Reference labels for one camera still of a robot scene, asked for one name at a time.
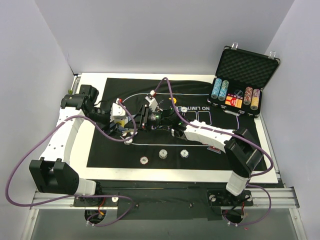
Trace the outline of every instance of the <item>stack of poker chips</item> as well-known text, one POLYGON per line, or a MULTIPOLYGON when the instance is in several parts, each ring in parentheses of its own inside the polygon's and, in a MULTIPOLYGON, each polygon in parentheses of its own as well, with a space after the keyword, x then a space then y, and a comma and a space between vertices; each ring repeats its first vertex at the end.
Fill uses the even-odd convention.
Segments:
POLYGON ((229 82, 227 80, 222 81, 220 78, 217 78, 214 82, 213 89, 211 92, 211 97, 213 99, 219 99, 224 101, 227 96, 229 82))
POLYGON ((260 98, 260 90, 253 89, 252 87, 248 86, 245 89, 243 103, 245 105, 250 105, 252 110, 257 110, 259 108, 259 98, 260 98))
POLYGON ((222 82, 221 89, 218 96, 218 99, 220 101, 224 101, 226 99, 228 86, 229 86, 229 82, 227 80, 224 80, 222 82))
POLYGON ((213 99, 217 99, 218 98, 218 95, 219 95, 219 92, 220 92, 220 88, 221 88, 221 84, 222 84, 222 80, 220 78, 217 78, 215 80, 215 83, 213 85, 213 89, 212 89, 212 92, 211 92, 211 97, 213 99))
POLYGON ((253 90, 254 89, 252 87, 250 87, 250 86, 248 86, 245 89, 244 98, 243 98, 243 104, 250 105, 253 90))
POLYGON ((252 110, 257 110, 258 109, 258 107, 259 107, 259 98, 260 98, 260 90, 259 89, 253 90, 252 101, 251 101, 251 106, 250 106, 250 108, 252 110))

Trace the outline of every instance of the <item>gray wall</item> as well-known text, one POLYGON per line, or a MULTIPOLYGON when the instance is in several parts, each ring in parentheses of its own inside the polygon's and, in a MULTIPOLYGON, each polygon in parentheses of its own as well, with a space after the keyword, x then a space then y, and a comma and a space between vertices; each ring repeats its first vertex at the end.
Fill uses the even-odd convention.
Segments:
MULTIPOLYGON (((33 0, 1 1, 0 31, 0 239, 18 240, 29 208, 10 205, 5 184, 22 155, 55 126, 73 75, 33 0)), ((32 157, 38 159, 40 152, 32 157)), ((30 203, 34 193, 23 164, 10 195, 30 203)))
POLYGON ((294 186, 310 240, 319 239, 320 2, 295 0, 269 50, 282 63, 263 92, 262 112, 283 180, 294 186))
POLYGON ((75 73, 214 74, 232 42, 263 54, 294 0, 35 0, 75 73))
MULTIPOLYGON (((247 209, 250 221, 266 209, 247 209)), ((108 210, 103 223, 116 219, 108 210)), ((232 227, 225 220, 120 220, 107 227, 86 227, 83 209, 41 209, 32 240, 297 240, 288 209, 272 209, 255 225, 232 227)))

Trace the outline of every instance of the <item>cable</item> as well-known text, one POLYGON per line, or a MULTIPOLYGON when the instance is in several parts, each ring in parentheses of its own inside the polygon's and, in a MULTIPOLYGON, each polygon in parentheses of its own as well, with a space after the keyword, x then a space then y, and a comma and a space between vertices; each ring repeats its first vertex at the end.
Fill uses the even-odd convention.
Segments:
MULTIPOLYGON (((133 116, 131 115, 131 113, 125 108, 125 106, 122 105, 121 101, 119 100, 118 101, 118 104, 124 109, 124 111, 128 114, 128 116, 132 119, 132 123, 133 123, 133 127, 134 127, 134 130, 133 130, 133 135, 130 136, 129 138, 126 138, 126 139, 115 139, 115 138, 112 138, 110 136, 108 136, 107 134, 105 134, 99 127, 98 125, 92 121, 90 118, 86 117, 86 116, 70 116, 68 118, 66 118, 64 121, 62 121, 58 126, 56 126, 51 132, 49 132, 41 141, 39 141, 34 147, 32 147, 24 156, 22 156, 22 158, 18 161, 18 163, 14 166, 13 170, 11 171, 9 177, 8 177, 8 180, 6 181, 6 185, 5 185, 5 198, 6 200, 12 204, 12 205, 15 205, 15 206, 18 206, 18 207, 34 207, 34 206, 38 206, 38 205, 41 205, 41 204, 47 204, 47 203, 51 203, 51 202, 54 202, 54 201, 57 201, 57 200, 60 200, 60 199, 65 199, 65 198, 68 198, 68 197, 79 197, 77 195, 65 195, 65 196, 60 196, 60 197, 56 197, 56 198, 53 198, 53 199, 49 199, 49 200, 46 200, 46 201, 42 201, 42 202, 36 202, 36 203, 28 203, 28 204, 24 204, 24 203, 18 203, 18 202, 15 202, 13 201, 10 196, 9 196, 9 187, 10 187, 10 183, 12 181, 12 178, 14 177, 17 169, 20 167, 20 165, 23 163, 23 161, 35 150, 37 149, 41 144, 43 144, 51 135, 53 135, 59 128, 61 128, 67 121, 71 120, 71 119, 75 119, 75 118, 81 118, 81 119, 85 119, 87 121, 89 121, 90 123, 92 123, 95 128, 103 135, 105 136, 106 138, 112 140, 112 141, 115 141, 115 142, 125 142, 125 141, 128 141, 130 139, 132 139, 135 135, 136 135, 136 132, 137 132, 137 125, 136 125, 136 122, 133 118, 133 116)), ((86 197, 86 198, 97 198, 97 196, 81 196, 82 198, 86 197)))
POLYGON ((241 212, 242 212, 242 215, 245 214, 245 202, 242 203, 241 212))
MULTIPOLYGON (((175 102, 174 102, 174 97, 173 97, 173 93, 172 93, 172 88, 171 88, 171 84, 170 84, 170 81, 167 77, 164 77, 158 84, 158 86, 156 87, 156 90, 159 88, 159 86, 162 84, 163 81, 166 81, 167 85, 168 85, 168 88, 169 88, 169 93, 170 93, 170 97, 171 97, 171 102, 172 102, 172 106, 176 106, 175 105, 175 102)), ((178 109, 176 107, 173 108, 175 113, 177 114, 177 116, 184 122, 186 123, 187 125, 190 125, 191 127, 194 127, 194 128, 201 128, 201 129, 206 129, 206 130, 209 130, 209 131, 212 131, 211 128, 209 127, 205 127, 205 126, 197 126, 197 125, 194 125, 194 124, 191 124, 190 122, 188 122, 187 120, 185 120, 179 113, 178 109)), ((237 139, 240 139, 242 141, 244 141, 245 143, 253 146, 254 148, 258 149, 260 152, 262 152, 264 155, 266 155, 266 157, 270 160, 270 167, 267 169, 267 170, 264 170, 262 172, 259 172, 259 173, 255 173, 255 174, 252 174, 251 177, 255 177, 255 176, 260 176, 260 175, 263 175, 263 174, 266 174, 268 172, 270 172, 273 167, 274 167, 274 161, 272 160, 271 156, 265 151, 263 150, 260 146, 256 145, 255 143, 245 139, 244 137, 242 136, 238 136, 236 134, 233 134, 233 133, 229 133, 229 132, 226 132, 226 131, 220 131, 220 130, 213 130, 214 132, 216 133, 219 133, 219 134, 226 134, 226 135, 229 135, 229 136, 232 136, 234 138, 237 138, 237 139)))
POLYGON ((237 122, 237 127, 236 127, 236 129, 239 130, 239 118, 238 118, 237 115, 236 115, 235 117, 236 117, 236 122, 237 122))
POLYGON ((245 225, 251 225, 251 224, 256 224, 260 221, 262 221, 263 219, 265 219, 265 217, 270 213, 271 211, 271 196, 269 194, 269 192, 267 190, 265 190, 262 186, 257 186, 257 185, 251 185, 251 184, 248 184, 247 185, 248 187, 251 187, 251 188, 255 188, 255 189, 261 189, 263 190, 267 195, 268 195, 268 198, 269 198, 269 208, 268 210, 266 211, 266 213, 261 217, 259 218, 258 220, 255 220, 255 221, 250 221, 250 222, 244 222, 244 223, 233 223, 233 222, 230 222, 227 218, 226 218, 226 215, 224 214, 223 215, 223 218, 228 222, 230 223, 231 225, 233 226, 245 226, 245 225))
POLYGON ((100 101, 98 101, 98 103, 93 104, 93 106, 97 106, 97 105, 100 104, 100 103, 106 103, 106 102, 108 102, 108 101, 106 101, 106 100, 100 100, 100 101))
POLYGON ((188 145, 188 144, 147 144, 147 143, 131 143, 138 146, 168 146, 168 147, 210 147, 209 145, 188 145))
MULTIPOLYGON (((81 196, 82 198, 90 198, 91 196, 81 196)), ((121 195, 96 195, 94 196, 95 198, 121 198, 121 199, 127 199, 127 200, 130 200, 131 202, 131 205, 130 207, 123 213, 121 214, 117 219, 113 220, 113 221, 110 221, 108 223, 105 223, 105 224, 93 224, 91 222, 89 222, 89 220, 91 218, 93 218, 94 216, 97 216, 99 213, 95 213, 95 214, 92 214, 91 216, 89 216, 86 220, 86 223, 87 224, 91 224, 92 226, 95 226, 95 227, 106 227, 106 226, 109 226, 111 224, 114 224, 116 222, 118 222, 120 219, 122 219, 134 206, 135 202, 132 200, 132 198, 128 197, 128 196, 121 196, 121 195)))
POLYGON ((103 200, 102 200, 102 203, 98 206, 98 212, 103 216, 105 215, 102 211, 100 211, 100 208, 102 207, 102 205, 105 203, 106 201, 106 198, 104 197, 103 200))

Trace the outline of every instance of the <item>poker chip case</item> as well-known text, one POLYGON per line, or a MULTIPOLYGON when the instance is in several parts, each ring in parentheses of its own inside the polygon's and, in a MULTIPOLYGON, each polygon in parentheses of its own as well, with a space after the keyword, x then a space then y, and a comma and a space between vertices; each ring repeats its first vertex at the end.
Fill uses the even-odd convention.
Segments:
POLYGON ((270 52, 270 56, 267 56, 239 49, 236 42, 232 46, 225 46, 207 99, 208 104, 224 111, 257 117, 261 109, 263 89, 279 64, 280 59, 275 58, 273 51, 270 52), (212 97, 217 79, 229 82, 226 98, 222 101, 212 97), (244 104, 247 87, 260 90, 258 107, 255 110, 251 109, 250 104, 244 104))

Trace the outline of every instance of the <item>case latch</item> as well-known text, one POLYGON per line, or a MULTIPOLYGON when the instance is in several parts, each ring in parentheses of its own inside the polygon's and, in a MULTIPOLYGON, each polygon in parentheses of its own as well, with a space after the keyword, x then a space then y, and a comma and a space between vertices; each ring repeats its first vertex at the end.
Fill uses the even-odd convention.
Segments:
POLYGON ((232 46, 231 46, 231 49, 237 50, 237 48, 238 48, 238 43, 237 42, 233 42, 232 46))
POLYGON ((276 57, 276 52, 275 51, 270 51, 269 58, 270 59, 274 59, 275 57, 276 57))

